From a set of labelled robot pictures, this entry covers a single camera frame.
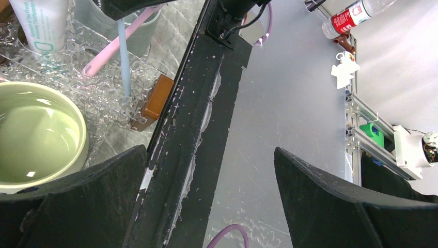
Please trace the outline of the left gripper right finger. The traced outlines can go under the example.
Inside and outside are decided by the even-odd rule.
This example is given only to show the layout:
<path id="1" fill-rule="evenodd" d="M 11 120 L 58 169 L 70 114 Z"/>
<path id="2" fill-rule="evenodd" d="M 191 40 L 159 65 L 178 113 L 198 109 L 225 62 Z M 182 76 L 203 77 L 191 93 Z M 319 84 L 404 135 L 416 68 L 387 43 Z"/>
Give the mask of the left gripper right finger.
<path id="1" fill-rule="evenodd" d="M 383 194 L 283 148 L 274 167 L 294 247 L 437 247 L 437 204 Z"/>

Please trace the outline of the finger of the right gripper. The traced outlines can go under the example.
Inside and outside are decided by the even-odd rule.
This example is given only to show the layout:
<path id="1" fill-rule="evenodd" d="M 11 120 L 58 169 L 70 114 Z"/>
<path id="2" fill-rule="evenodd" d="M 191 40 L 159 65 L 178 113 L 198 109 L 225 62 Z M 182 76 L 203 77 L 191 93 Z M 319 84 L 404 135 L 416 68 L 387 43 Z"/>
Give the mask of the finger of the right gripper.
<path id="1" fill-rule="evenodd" d="M 101 10 L 109 18 L 117 21 L 140 9 L 166 4 L 174 0 L 101 0 Z"/>

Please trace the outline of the white teal toothpaste tube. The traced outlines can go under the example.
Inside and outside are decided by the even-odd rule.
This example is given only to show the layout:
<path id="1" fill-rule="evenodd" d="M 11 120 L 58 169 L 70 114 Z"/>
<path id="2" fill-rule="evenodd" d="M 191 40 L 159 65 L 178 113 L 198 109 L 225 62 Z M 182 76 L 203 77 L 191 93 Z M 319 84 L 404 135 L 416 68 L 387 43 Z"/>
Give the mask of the white teal toothpaste tube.
<path id="1" fill-rule="evenodd" d="M 66 44 L 69 1 L 11 0 L 31 51 L 56 54 Z"/>

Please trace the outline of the clear toothbrush holder brown ends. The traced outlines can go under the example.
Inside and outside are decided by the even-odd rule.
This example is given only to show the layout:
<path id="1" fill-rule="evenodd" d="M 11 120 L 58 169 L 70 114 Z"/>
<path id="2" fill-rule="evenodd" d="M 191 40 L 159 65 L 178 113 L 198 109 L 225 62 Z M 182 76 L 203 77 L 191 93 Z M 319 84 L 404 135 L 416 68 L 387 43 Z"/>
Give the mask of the clear toothbrush holder brown ends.
<path id="1" fill-rule="evenodd" d="M 16 18 L 1 23 L 1 78 L 42 84 L 61 91 L 84 112 L 129 128 L 140 115 L 161 71 L 144 58 L 129 54 L 131 97 L 123 92 L 120 56 L 116 53 L 92 77 L 82 69 L 109 40 L 75 19 L 69 19 L 66 46 L 56 54 L 38 54 L 23 43 L 24 32 Z"/>

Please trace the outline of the light green ceramic mug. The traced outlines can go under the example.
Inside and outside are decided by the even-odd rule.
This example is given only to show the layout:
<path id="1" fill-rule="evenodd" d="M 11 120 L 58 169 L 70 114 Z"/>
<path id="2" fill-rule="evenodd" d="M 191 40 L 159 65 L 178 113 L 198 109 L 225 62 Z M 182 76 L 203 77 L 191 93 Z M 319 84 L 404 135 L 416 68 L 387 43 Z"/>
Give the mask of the light green ceramic mug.
<path id="1" fill-rule="evenodd" d="M 36 83 L 1 83 L 2 194 L 78 172 L 88 151 L 85 118 L 72 100 Z"/>

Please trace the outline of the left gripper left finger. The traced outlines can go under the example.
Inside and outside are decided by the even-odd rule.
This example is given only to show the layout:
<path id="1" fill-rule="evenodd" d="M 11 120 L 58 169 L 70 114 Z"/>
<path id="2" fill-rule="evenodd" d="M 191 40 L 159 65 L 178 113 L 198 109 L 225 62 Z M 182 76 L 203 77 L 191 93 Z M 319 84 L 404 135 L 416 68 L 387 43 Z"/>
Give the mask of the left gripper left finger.
<path id="1" fill-rule="evenodd" d="M 146 168 L 134 146 L 60 179 L 1 195 L 1 247 L 122 247 Z"/>

